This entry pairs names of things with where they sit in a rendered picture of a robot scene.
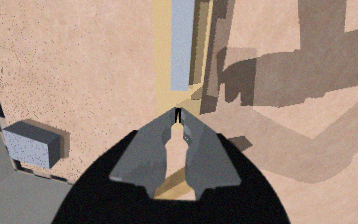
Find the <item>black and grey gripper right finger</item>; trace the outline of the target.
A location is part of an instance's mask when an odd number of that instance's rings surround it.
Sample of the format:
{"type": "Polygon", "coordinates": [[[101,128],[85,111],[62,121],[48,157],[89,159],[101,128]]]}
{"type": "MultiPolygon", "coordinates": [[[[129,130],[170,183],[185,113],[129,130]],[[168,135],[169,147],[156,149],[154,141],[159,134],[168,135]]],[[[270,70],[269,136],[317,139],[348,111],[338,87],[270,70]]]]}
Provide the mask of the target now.
{"type": "Polygon", "coordinates": [[[183,107],[178,115],[188,145],[185,180],[195,200],[213,188],[218,201],[238,206],[264,224],[291,224],[275,190],[250,159],[183,107]]]}

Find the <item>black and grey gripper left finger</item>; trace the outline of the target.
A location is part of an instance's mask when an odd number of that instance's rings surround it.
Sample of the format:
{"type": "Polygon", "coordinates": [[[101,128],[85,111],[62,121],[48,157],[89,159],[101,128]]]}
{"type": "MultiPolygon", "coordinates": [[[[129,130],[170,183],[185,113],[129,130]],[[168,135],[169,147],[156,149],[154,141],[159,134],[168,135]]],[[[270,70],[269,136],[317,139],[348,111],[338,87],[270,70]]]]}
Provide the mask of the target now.
{"type": "Polygon", "coordinates": [[[156,189],[165,182],[165,145],[177,116],[178,108],[174,107],[131,131],[98,157],[69,190],[51,224],[75,224],[106,203],[131,198],[138,185],[154,199],[156,189]]]}

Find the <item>light grey block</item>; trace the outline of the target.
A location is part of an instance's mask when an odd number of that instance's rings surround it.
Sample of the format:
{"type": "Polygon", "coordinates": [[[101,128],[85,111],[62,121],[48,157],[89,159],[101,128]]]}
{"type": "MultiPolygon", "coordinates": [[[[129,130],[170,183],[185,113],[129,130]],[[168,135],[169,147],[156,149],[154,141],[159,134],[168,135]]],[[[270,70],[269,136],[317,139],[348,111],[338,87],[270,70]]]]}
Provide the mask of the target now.
{"type": "Polygon", "coordinates": [[[60,160],[60,134],[22,121],[2,131],[10,158],[48,170],[60,160]]]}

